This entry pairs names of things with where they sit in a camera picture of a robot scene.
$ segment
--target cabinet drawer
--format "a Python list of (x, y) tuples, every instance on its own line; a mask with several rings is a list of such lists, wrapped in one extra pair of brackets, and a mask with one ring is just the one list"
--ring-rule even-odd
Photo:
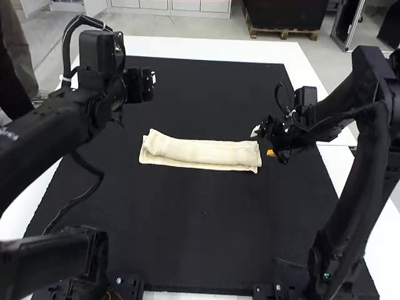
[(229, 0), (201, 0), (200, 8), (210, 13), (227, 13)]
[(168, 0), (140, 0), (140, 8), (168, 9)]
[(114, 8), (139, 8), (139, 0), (111, 0)]
[(172, 9), (176, 11), (200, 11), (200, 0), (172, 0)]

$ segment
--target wooden pallet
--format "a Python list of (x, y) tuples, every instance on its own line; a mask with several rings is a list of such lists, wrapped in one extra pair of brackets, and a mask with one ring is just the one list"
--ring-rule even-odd
[(302, 30), (302, 29), (276, 29), (276, 28), (256, 28), (251, 24), (248, 10), (242, 5), (244, 18), (246, 20), (247, 28), (249, 29), (250, 38), (256, 39), (257, 33), (280, 33), (281, 39), (288, 39), (289, 33), (303, 33), (308, 34), (310, 40), (317, 41), (319, 30)]

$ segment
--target white table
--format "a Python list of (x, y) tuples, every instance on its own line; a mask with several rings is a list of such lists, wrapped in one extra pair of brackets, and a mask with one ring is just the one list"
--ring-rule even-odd
[[(296, 42), (126, 36), (125, 44), (127, 55), (130, 56), (284, 64), (294, 89), (316, 86), (319, 101), (328, 95)], [(74, 65), (78, 65), (78, 59), (75, 60)], [(338, 196), (343, 190), (353, 163), (354, 158), (348, 148), (353, 145), (356, 145), (356, 140), (348, 128), (345, 128), (332, 142), (318, 143), (319, 152)], [(7, 209), (0, 220), (0, 239), (23, 237), (58, 165), (59, 161), (32, 183)], [(381, 300), (399, 299), (397, 289), (398, 270), (400, 270), (399, 253), (400, 214), (389, 199), (369, 238), (365, 256)], [(250, 297), (239, 296), (167, 292), (145, 292), (144, 298), (145, 300), (250, 299)]]

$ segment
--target white cabinet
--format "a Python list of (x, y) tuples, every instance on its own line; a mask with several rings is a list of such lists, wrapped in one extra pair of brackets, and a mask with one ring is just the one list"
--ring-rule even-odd
[(201, 11), (209, 13), (228, 13), (229, 0), (201, 0)]
[(76, 11), (91, 17), (108, 9), (107, 0), (21, 0), (21, 5), (27, 18), (46, 5), (52, 11)]
[(168, 9), (168, 0), (139, 0), (140, 8)]
[(172, 0), (172, 9), (177, 11), (200, 11), (200, 0)]
[(115, 8), (140, 8), (139, 0), (111, 0)]
[(101, 12), (155, 14), (229, 19), (231, 0), (21, 0), (29, 17), (44, 6), (52, 11), (75, 11), (95, 16)]

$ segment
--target black box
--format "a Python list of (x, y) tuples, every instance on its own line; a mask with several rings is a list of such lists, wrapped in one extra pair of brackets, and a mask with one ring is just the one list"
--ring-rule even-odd
[(255, 28), (318, 30), (328, 0), (243, 0)]

